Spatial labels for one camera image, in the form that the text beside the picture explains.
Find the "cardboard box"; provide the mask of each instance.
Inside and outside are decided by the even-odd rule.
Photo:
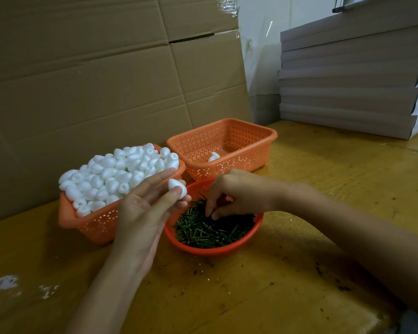
[[[237,27],[217,0],[0,0],[0,218],[95,154],[250,120]]]

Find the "perforated basket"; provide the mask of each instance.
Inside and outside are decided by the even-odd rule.
[[[154,144],[155,149],[161,151],[161,147]],[[180,166],[170,178],[181,179],[181,175],[186,170],[184,162],[180,159]],[[76,211],[72,207],[64,191],[61,191],[59,198],[58,223],[63,228],[77,228],[88,239],[96,244],[106,244],[114,240],[116,236],[116,226],[118,224],[118,204],[119,200],[100,208],[99,210],[78,218]]]
[[[229,169],[253,171],[262,167],[268,162],[271,142],[276,138],[277,132],[271,128],[227,118],[171,137],[167,146],[198,181]],[[221,157],[208,162],[212,151]]]

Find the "clear tape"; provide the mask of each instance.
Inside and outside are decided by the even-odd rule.
[[[238,16],[237,0],[217,0],[217,2],[222,13],[231,14],[232,17]]]

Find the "right hand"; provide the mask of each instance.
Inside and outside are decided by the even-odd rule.
[[[257,214],[275,209],[281,182],[231,169],[212,182],[206,203],[206,216],[217,220],[227,215]],[[234,202],[217,207],[217,199],[226,194]]]

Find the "table surface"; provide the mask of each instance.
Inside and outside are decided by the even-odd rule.
[[[280,121],[258,174],[306,182],[418,233],[418,136]],[[57,202],[0,221],[0,333],[61,333],[111,245],[60,229]],[[123,333],[368,333],[403,306],[303,220],[265,214],[237,254],[208,261],[162,236]]]

